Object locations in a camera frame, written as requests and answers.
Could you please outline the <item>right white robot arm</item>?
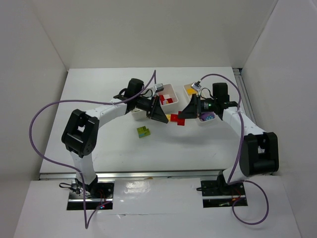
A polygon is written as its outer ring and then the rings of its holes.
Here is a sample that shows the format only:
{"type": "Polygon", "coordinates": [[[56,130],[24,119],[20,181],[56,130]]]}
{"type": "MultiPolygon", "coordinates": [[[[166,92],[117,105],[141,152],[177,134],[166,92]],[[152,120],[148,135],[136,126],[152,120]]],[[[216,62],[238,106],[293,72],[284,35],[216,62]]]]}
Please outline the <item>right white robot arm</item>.
{"type": "Polygon", "coordinates": [[[220,186],[229,186],[255,175],[278,171],[277,135],[258,127],[241,111],[239,102],[230,100],[226,83],[214,83],[209,98],[202,99],[200,95],[193,94],[179,117],[196,119],[209,112],[216,114],[240,137],[233,166],[218,175],[217,181],[220,186]]]}

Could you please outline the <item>purple flower lego piece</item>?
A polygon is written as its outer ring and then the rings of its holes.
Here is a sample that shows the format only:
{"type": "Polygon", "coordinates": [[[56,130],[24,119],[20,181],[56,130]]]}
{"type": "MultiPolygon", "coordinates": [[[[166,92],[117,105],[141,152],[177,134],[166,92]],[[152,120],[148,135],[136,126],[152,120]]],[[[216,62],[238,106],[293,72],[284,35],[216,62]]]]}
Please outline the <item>purple flower lego piece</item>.
{"type": "Polygon", "coordinates": [[[200,116],[200,121],[209,121],[215,118],[215,115],[213,112],[206,112],[202,113],[200,116]]]}

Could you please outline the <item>red lego cluster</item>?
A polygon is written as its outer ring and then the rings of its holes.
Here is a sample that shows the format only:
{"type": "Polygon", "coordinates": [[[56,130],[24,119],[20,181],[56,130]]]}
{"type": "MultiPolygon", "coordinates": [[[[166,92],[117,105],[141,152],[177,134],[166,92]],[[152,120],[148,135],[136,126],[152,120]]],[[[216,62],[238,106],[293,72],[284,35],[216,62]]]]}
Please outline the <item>red lego cluster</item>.
{"type": "Polygon", "coordinates": [[[179,111],[177,114],[170,114],[169,121],[175,122],[177,125],[185,126],[185,119],[182,119],[179,117],[181,114],[181,111],[179,111]]]}

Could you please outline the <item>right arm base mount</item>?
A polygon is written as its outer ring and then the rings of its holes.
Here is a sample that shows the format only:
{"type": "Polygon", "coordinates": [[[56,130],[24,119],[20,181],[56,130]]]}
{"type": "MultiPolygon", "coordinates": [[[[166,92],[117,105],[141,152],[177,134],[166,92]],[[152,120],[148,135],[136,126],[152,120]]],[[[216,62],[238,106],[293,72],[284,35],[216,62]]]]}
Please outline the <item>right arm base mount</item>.
{"type": "Polygon", "coordinates": [[[235,206],[248,206],[242,183],[227,186],[215,180],[202,180],[196,191],[202,195],[204,208],[231,207],[234,203],[235,206]]]}

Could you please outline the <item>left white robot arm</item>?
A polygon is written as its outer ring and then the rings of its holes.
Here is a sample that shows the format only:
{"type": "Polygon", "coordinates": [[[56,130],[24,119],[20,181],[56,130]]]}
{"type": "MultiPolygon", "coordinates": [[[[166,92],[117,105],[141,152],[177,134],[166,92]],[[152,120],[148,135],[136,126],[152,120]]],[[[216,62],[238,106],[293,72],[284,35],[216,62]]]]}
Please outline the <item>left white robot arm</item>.
{"type": "Polygon", "coordinates": [[[67,122],[61,141],[69,151],[76,171],[76,184],[93,194],[98,176],[93,167],[92,151],[97,144],[99,129],[117,117],[124,116],[135,108],[146,112],[149,119],[168,123],[160,106],[159,96],[150,99],[142,94],[144,82],[132,78],[127,88],[106,105],[88,111],[74,110],[67,122]]]}

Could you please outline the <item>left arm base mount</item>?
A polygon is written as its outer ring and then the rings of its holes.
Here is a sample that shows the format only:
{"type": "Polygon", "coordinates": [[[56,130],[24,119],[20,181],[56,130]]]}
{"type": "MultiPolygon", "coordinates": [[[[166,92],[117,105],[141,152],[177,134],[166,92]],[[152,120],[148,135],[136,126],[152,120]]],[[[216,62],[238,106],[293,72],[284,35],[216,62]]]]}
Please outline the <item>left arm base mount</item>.
{"type": "MultiPolygon", "coordinates": [[[[67,210],[69,211],[79,211],[83,210],[84,203],[83,189],[77,185],[74,181],[72,183],[61,182],[59,184],[60,188],[68,189],[69,196],[67,202],[67,210]]],[[[86,191],[86,209],[95,210],[100,206],[100,210],[112,210],[113,209],[113,192],[114,192],[114,182],[98,182],[96,187],[93,188],[91,192],[86,191]]]]}

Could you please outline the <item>yellow lego brick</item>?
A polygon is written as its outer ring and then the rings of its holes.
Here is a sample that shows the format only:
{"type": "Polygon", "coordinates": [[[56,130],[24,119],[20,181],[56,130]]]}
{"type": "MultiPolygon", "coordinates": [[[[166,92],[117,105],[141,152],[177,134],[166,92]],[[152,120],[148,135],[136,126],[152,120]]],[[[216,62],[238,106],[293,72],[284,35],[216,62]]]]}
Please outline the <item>yellow lego brick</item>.
{"type": "Polygon", "coordinates": [[[192,94],[197,94],[197,91],[195,91],[195,90],[192,89],[192,88],[188,88],[188,89],[186,90],[186,92],[187,92],[187,94],[188,94],[189,96],[191,96],[192,94]]]}

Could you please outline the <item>small red lego brick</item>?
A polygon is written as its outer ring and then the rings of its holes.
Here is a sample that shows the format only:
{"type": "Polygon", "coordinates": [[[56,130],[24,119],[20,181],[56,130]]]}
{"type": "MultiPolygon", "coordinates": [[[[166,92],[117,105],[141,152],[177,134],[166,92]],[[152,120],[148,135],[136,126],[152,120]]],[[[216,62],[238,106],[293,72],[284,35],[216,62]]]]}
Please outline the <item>small red lego brick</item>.
{"type": "Polygon", "coordinates": [[[173,99],[169,95],[160,95],[159,99],[162,105],[168,105],[173,103],[173,99]]]}

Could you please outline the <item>green and teal lego stack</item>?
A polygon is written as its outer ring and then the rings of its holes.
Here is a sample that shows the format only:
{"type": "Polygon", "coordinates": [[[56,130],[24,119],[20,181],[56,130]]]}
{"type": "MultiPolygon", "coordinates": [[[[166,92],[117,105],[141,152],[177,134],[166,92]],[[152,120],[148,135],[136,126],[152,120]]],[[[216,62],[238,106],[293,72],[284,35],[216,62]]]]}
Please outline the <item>green and teal lego stack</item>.
{"type": "Polygon", "coordinates": [[[146,126],[137,128],[137,132],[138,132],[139,138],[143,138],[143,137],[151,135],[150,130],[146,126]]]}

